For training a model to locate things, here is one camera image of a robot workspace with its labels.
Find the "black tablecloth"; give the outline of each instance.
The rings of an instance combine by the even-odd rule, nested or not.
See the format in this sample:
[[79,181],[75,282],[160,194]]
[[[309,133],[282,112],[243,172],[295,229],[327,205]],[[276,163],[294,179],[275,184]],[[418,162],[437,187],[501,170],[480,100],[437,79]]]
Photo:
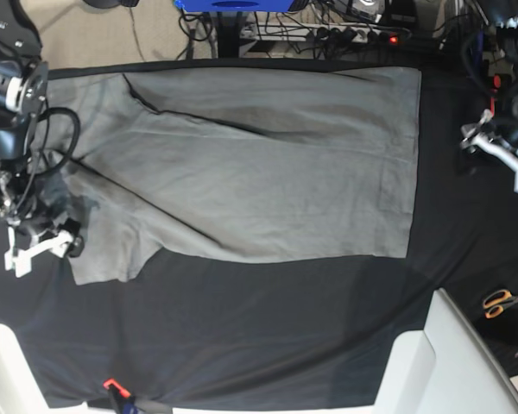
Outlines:
[[405,260],[245,265],[162,251],[128,284],[76,286],[68,263],[49,254],[23,279],[5,272],[0,224],[0,323],[16,332],[51,406],[103,398],[111,376],[179,407],[371,405],[393,340],[423,327],[444,286],[517,374],[518,310],[480,319],[484,294],[518,292],[513,177],[497,164],[464,174],[458,163],[460,126],[485,105],[468,80],[424,73]]

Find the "white plastic part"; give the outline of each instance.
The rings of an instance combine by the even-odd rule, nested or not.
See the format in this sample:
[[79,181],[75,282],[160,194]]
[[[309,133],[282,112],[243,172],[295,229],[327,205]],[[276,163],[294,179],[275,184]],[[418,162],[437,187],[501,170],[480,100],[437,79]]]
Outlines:
[[518,391],[444,290],[392,348],[375,414],[518,414]]
[[515,192],[518,193],[518,159],[505,148],[489,142],[485,134],[477,134],[472,138],[471,145],[479,147],[485,153],[497,157],[515,172]]
[[21,278],[30,273],[33,258],[49,250],[58,257],[65,256],[69,246],[74,241],[71,233],[61,230],[53,239],[41,241],[32,248],[22,250],[16,247],[16,231],[8,227],[9,250],[4,255],[6,270],[15,270],[16,277]]

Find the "scissors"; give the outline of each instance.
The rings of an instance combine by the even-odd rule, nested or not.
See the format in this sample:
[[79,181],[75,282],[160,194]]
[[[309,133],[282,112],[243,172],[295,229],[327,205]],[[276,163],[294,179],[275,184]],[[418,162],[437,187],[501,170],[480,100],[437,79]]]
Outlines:
[[491,293],[484,301],[485,317],[493,319],[501,315],[506,309],[518,304],[518,296],[507,289]]

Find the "gray cloth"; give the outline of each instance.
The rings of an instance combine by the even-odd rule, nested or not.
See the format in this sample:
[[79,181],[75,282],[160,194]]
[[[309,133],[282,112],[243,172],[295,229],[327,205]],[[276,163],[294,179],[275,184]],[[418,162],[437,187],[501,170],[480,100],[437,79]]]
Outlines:
[[[160,248],[248,263],[407,253],[416,70],[100,75],[51,82],[49,99],[83,127],[48,188],[83,223],[78,284],[133,279]],[[51,123],[65,151],[70,122]]]

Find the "blue container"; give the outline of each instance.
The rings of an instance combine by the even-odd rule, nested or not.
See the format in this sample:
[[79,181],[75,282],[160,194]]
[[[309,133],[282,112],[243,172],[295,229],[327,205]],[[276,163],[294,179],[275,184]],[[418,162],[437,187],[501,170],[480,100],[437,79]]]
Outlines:
[[175,0],[174,5],[189,13],[206,11],[286,12],[294,0]]

